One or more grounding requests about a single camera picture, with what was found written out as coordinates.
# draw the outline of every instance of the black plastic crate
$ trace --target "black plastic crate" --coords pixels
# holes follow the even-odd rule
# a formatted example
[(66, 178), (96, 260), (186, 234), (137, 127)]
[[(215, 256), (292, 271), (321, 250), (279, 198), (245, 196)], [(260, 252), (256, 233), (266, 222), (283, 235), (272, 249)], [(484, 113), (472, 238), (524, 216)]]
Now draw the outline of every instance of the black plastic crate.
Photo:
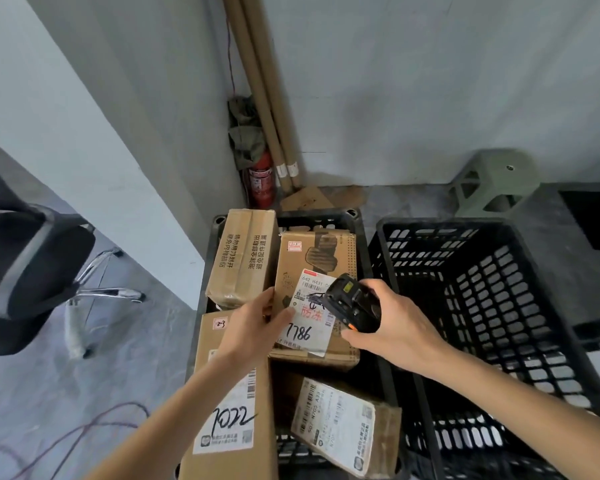
[[(280, 231), (288, 230), (288, 228), (292, 226), (308, 226), (311, 229), (314, 229), (316, 226), (322, 226), (325, 228), (347, 229), (351, 233), (355, 233), (358, 279), (361, 280), (362, 278), (373, 277), (367, 248), (367, 238), (365, 236), (365, 230), (359, 210), (327, 209), (278, 212), (277, 218)], [(214, 259), (216, 258), (216, 251), (222, 236), (225, 221), (226, 216), (216, 216), (211, 228), (187, 377), (193, 373), (196, 350), (198, 348), (201, 317), (205, 313), (216, 312), (219, 310), (216, 304), (205, 296), (205, 290), (207, 288)], [(395, 390), (393, 389), (390, 364), (384, 359), (376, 357), (366, 351), (361, 351), (359, 364), (351, 371), (339, 373), (338, 379), (344, 380), (357, 388), (376, 395), (380, 399), (385, 399), (389, 403), (394, 405), (397, 404)], [(295, 441), (288, 431), (276, 428), (276, 435), (278, 437), (278, 464), (280, 466), (281, 474), (289, 468), (336, 468), (325, 458), (310, 451), (304, 444)], [(406, 473), (407, 468), (402, 468), (404, 461), (405, 460), (401, 458), (398, 467), (401, 471), (405, 471)]]
[[(600, 378), (556, 312), (513, 227), (496, 219), (382, 219), (376, 278), (408, 296), (451, 345), (600, 416)], [(471, 401), (392, 367), (409, 466), (429, 479), (562, 479)], [(414, 402), (419, 408), (414, 409)]]

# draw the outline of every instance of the qr code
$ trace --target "qr code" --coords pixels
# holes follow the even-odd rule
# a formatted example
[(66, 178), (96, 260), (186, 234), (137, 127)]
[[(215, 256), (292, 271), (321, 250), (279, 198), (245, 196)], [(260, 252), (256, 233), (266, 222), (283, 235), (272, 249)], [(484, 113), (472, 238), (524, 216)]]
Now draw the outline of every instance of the qr code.
[(253, 439), (253, 430), (248, 429), (247, 431), (242, 432), (242, 444), (251, 443)]
[(374, 418), (373, 408), (370, 408), (369, 406), (362, 406), (362, 416), (368, 420), (372, 420)]

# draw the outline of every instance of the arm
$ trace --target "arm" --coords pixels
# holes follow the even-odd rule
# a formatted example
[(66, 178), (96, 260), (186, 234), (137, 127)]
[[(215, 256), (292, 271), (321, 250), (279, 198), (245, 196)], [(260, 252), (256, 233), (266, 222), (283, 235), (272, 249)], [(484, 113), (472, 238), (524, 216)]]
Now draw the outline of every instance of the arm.
[(213, 360), (195, 373), (134, 434), (84, 480), (167, 480), (209, 414), (263, 360), (293, 316), (290, 308), (266, 323), (273, 288), (234, 312)]
[(600, 480), (600, 418), (456, 350), (385, 282), (364, 284), (380, 299), (382, 322), (375, 333), (343, 330), (351, 345), (464, 395), (571, 480)]

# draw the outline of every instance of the green plastic stool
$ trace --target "green plastic stool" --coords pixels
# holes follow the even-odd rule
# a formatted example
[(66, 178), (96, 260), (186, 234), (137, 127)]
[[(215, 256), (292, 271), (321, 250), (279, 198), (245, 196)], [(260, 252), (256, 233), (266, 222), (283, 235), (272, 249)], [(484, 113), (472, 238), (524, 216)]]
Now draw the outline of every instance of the green plastic stool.
[(456, 217), (508, 217), (540, 186), (535, 163), (513, 149), (478, 151), (451, 183)]

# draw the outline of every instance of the forearm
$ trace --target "forearm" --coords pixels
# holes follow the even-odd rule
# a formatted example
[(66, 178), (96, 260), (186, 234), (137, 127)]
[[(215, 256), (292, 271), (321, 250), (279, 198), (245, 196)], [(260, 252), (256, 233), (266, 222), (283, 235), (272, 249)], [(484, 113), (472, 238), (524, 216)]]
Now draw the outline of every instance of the forearm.
[(600, 479), (600, 419), (479, 359), (448, 352), (433, 379), (500, 421), (571, 480)]
[(244, 375), (241, 370), (231, 358), (211, 360), (84, 480), (172, 478), (209, 414)]

